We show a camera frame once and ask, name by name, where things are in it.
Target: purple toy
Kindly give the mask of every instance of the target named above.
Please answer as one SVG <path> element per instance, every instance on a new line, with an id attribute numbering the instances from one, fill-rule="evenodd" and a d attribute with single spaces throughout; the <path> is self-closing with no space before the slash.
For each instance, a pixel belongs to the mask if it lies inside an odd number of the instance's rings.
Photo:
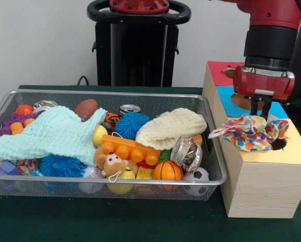
<path id="1" fill-rule="evenodd" d="M 16 112 L 13 112 L 12 117 L 5 122 L 3 122 L 3 127 L 0 129 L 0 135 L 11 135 L 12 132 L 10 130 L 10 126 L 13 123 L 20 122 L 24 123 L 25 120 L 28 118 L 34 118 L 36 119 L 40 113 L 32 113 L 30 115 L 19 115 Z"/>
<path id="2" fill-rule="evenodd" d="M 20 175 L 19 171 L 8 161 L 3 162 L 0 165 L 0 175 Z"/>

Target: yellow egg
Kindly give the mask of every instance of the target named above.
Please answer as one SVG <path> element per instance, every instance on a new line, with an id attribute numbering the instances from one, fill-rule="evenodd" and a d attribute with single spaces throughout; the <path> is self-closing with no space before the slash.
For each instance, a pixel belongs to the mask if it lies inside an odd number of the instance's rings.
<path id="1" fill-rule="evenodd" d="M 108 132 L 105 127 L 102 125 L 98 125 L 95 128 L 94 133 L 92 134 L 92 141 L 94 142 L 94 146 L 101 145 L 101 139 L 103 135 L 107 135 Z"/>
<path id="2" fill-rule="evenodd" d="M 126 170 L 118 177 L 118 179 L 135 179 L 134 171 L 130 167 L 126 167 Z M 107 183 L 108 189 L 114 194 L 123 195 L 129 193 L 134 184 L 113 184 Z"/>

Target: blue spiky ball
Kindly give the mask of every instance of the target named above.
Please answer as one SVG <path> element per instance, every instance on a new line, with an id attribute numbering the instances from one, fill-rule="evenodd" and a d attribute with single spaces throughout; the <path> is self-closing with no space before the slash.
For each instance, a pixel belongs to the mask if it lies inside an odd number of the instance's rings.
<path id="1" fill-rule="evenodd" d="M 60 155 L 48 155 L 40 163 L 44 176 L 83 177 L 86 168 L 79 159 Z"/>
<path id="2" fill-rule="evenodd" d="M 140 112 L 124 114 L 115 126 L 115 131 L 123 138 L 135 140 L 138 130 L 149 121 L 149 117 Z"/>

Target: black handle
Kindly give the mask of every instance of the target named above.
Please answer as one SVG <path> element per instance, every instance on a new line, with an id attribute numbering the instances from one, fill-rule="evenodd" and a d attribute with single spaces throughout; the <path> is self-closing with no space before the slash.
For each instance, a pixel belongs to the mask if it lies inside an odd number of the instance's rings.
<path id="1" fill-rule="evenodd" d="M 191 18 L 188 6 L 177 1 L 170 1 L 170 9 L 178 14 L 127 14 L 119 12 L 101 12 L 109 7 L 109 0 L 97 0 L 87 7 L 88 17 L 97 23 L 111 24 L 184 24 Z"/>

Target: white wall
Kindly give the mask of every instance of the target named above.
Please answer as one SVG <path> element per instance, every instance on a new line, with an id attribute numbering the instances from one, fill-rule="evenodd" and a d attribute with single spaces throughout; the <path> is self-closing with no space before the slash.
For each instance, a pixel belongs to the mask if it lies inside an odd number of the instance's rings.
<path id="1" fill-rule="evenodd" d="M 20 84 L 97 83 L 92 0 L 0 0 L 0 98 Z M 192 10 L 180 25 L 173 86 L 202 87 L 208 60 L 241 61 L 249 16 L 220 1 L 180 0 Z"/>

